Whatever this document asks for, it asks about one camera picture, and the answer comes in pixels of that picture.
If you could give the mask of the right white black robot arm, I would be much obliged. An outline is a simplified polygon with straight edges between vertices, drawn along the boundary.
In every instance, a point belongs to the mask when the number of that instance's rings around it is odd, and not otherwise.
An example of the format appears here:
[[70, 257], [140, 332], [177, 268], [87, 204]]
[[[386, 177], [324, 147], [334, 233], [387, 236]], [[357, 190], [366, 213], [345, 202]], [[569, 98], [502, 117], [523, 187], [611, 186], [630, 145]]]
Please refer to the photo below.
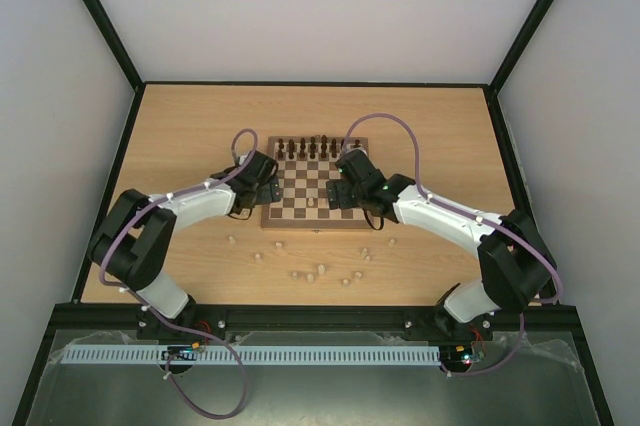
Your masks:
[[389, 178], [367, 154], [354, 149], [341, 156], [338, 180], [327, 183], [329, 207], [359, 208], [366, 218], [423, 229], [470, 253], [481, 278], [457, 285], [440, 300], [436, 325], [455, 338], [479, 316], [503, 310], [523, 312], [551, 281], [556, 266], [536, 226], [526, 213], [506, 216], [474, 210], [424, 188], [401, 174]]

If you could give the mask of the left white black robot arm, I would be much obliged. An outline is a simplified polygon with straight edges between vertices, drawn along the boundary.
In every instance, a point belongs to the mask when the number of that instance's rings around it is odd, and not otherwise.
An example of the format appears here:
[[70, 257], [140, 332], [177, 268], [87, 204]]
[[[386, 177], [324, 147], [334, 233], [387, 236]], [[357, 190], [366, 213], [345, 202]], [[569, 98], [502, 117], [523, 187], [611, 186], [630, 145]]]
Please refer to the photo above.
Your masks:
[[201, 221], [252, 211], [281, 199], [278, 163], [255, 151], [236, 166], [176, 192], [145, 195], [129, 189], [117, 198], [89, 242], [87, 257], [100, 277], [124, 289], [168, 320], [180, 318], [192, 298], [163, 271], [174, 233]]

